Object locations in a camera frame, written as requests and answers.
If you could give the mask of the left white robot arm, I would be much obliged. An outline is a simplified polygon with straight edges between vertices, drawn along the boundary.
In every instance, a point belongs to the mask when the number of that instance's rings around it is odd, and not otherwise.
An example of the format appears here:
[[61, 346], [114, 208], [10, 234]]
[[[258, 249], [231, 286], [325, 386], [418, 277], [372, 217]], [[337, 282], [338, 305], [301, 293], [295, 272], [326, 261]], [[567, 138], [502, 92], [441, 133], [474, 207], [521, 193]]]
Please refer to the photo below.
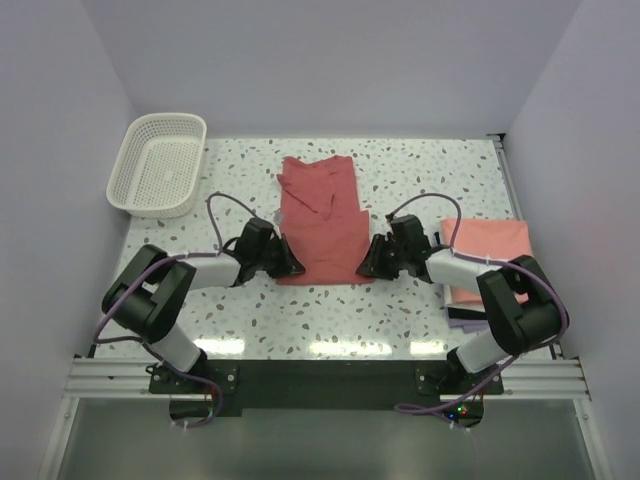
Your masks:
[[171, 379], [192, 391], [218, 395], [208, 357], [178, 325], [187, 294], [206, 288], [235, 288], [264, 272], [272, 279], [306, 272], [286, 236], [270, 222], [254, 217], [241, 234], [214, 252], [170, 254], [155, 245], [140, 248], [103, 297], [104, 321], [115, 321], [127, 334], [97, 336], [97, 344], [141, 344]]

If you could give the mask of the red t shirt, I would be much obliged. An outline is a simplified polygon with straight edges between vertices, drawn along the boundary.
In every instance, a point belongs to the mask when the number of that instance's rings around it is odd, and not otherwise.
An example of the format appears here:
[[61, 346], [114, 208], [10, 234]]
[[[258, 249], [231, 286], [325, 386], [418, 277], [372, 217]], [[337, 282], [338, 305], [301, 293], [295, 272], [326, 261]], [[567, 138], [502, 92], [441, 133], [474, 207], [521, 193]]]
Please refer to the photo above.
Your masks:
[[356, 273], [370, 246], [369, 213], [360, 208], [353, 160], [283, 159], [279, 229], [305, 272], [286, 286], [367, 284]]

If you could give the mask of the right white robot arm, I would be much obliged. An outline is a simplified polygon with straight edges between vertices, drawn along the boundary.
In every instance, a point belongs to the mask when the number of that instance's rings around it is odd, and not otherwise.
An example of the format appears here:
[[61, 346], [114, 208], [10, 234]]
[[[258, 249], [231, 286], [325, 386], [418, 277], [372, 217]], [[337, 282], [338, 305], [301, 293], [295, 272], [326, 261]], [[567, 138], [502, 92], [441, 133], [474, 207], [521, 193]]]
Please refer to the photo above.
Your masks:
[[440, 365], [415, 369], [421, 394], [475, 394], [503, 367], [566, 332], [567, 310], [533, 257], [482, 259], [431, 243], [414, 215], [387, 219], [390, 231], [373, 237], [357, 273], [391, 281], [405, 271], [428, 284], [471, 291], [488, 321], [487, 330], [451, 350]]

